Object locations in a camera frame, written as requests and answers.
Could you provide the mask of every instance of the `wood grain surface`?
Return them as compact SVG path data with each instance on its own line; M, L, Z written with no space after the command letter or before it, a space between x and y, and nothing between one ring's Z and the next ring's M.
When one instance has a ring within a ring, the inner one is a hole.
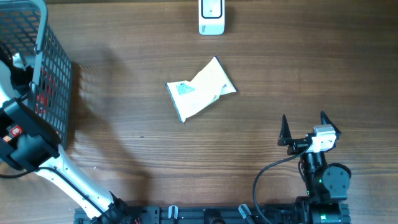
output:
M200 35L197 17L197 2L49 6L74 61L71 159L131 204L252 204L255 175L287 157L282 115L301 138L325 110L343 132L326 158L353 172L353 223L396 223L394 2L228 2L220 36ZM181 124L164 83L191 80L214 55L239 93ZM258 186L261 203L305 194L297 161ZM36 175L1 180L0 195L0 223L71 223L78 207Z

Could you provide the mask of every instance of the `blue edge of cloth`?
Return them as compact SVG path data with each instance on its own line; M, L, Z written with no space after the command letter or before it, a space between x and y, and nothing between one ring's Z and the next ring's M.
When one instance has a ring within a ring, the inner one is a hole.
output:
M220 62L218 56L216 55L215 57L216 57L218 63L220 63L221 68L223 68L223 65L221 64L221 62ZM175 101L174 101L174 98L173 98L173 96L172 96L172 94L171 94L171 92L170 92L170 89L169 89L168 84L165 83L165 86L166 86L166 89L167 89L167 91L169 92L169 95L170 95L170 97L171 97L171 99L172 99L172 101L173 101L175 110L177 111L177 114L178 114L178 118L179 118L180 122L183 123L183 122L182 122L182 119L181 119L180 112L178 111L178 108L177 108L177 106L175 105ZM232 86L234 86L234 89L236 90L236 92L238 92L238 89L236 88L236 86L235 86L234 84L232 84Z

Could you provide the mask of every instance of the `wooden table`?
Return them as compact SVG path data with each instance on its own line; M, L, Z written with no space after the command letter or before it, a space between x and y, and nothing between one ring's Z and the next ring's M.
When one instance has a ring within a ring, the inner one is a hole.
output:
M49 6L74 61L68 153L115 195L141 205L252 204L255 175L286 157L325 110L342 130L328 162L353 172L353 223L398 215L398 10L388 2L228 2L226 32L198 33L196 2ZM239 89L181 124L165 82L214 55ZM2 166L2 171L11 171ZM78 205L29 175L1 180L0 223L71 223ZM305 195L297 161L266 172L261 203Z

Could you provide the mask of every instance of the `wooden tabletop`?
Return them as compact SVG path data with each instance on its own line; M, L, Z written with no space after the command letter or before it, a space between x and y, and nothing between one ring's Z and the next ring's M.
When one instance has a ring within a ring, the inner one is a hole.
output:
M228 2L220 36L198 33L197 2L50 5L74 67L67 152L131 204L251 205L255 175L287 157L282 115L302 138L325 110L343 133L326 159L353 173L353 223L396 223L398 7L381 2ZM182 124L164 83L214 55L239 93ZM297 161L257 189L261 203L306 194ZM0 223L71 223L78 207L34 174L1 180L0 195Z

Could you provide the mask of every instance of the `gray plastic bin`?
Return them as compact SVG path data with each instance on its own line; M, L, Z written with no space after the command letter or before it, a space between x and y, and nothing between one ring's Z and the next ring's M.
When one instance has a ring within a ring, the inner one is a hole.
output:
M0 40L13 55L35 56L36 90L28 106L54 127L66 148L72 65L47 18L42 0L0 0Z

